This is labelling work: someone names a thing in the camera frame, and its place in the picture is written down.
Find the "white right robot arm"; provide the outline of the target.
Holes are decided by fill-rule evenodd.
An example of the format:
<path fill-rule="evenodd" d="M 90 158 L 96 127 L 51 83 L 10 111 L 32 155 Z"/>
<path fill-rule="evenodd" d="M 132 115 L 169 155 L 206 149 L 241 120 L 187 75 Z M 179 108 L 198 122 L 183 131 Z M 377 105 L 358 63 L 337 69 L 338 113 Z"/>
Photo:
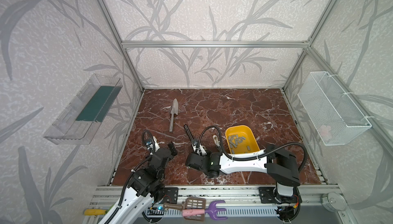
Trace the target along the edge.
<path fill-rule="evenodd" d="M 236 172 L 265 173 L 276 181 L 276 198 L 292 197 L 295 188 L 300 186 L 299 173 L 304 166 L 303 163 L 298 165 L 296 156 L 285 149 L 292 145 L 296 144 L 288 143 L 278 148 L 246 154 L 217 152 L 210 155 L 198 155 L 191 153 L 185 165 L 203 172 L 208 178 Z"/>

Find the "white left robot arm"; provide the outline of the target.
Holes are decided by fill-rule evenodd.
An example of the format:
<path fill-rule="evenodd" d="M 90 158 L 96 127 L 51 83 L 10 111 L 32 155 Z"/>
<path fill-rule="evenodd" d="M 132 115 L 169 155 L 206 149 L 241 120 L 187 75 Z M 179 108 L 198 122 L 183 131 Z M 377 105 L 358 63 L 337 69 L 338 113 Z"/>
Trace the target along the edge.
<path fill-rule="evenodd" d="M 165 169 L 170 160 L 178 154 L 170 142 L 144 161 L 145 168 L 132 172 L 123 185 L 120 198 L 100 221 L 101 224 L 132 224 L 148 207 L 164 197 Z"/>

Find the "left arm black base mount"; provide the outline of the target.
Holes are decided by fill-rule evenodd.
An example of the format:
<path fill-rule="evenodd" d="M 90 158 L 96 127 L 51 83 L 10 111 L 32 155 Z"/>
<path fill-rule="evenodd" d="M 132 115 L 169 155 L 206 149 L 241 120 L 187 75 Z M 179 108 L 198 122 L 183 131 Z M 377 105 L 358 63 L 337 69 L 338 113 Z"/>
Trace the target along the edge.
<path fill-rule="evenodd" d="M 162 198 L 158 204 L 170 203 L 177 204 L 179 195 L 178 187 L 165 187 L 163 193 L 160 195 Z"/>

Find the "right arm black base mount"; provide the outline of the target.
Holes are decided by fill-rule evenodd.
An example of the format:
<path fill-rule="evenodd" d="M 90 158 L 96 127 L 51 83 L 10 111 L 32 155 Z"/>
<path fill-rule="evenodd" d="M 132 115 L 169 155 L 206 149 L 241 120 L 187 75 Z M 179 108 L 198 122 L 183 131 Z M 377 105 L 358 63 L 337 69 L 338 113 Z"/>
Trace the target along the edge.
<path fill-rule="evenodd" d="M 297 187 L 294 187 L 292 196 L 283 196 L 276 193 L 275 186 L 259 187 L 259 197 L 262 204 L 299 205 L 303 202 Z"/>

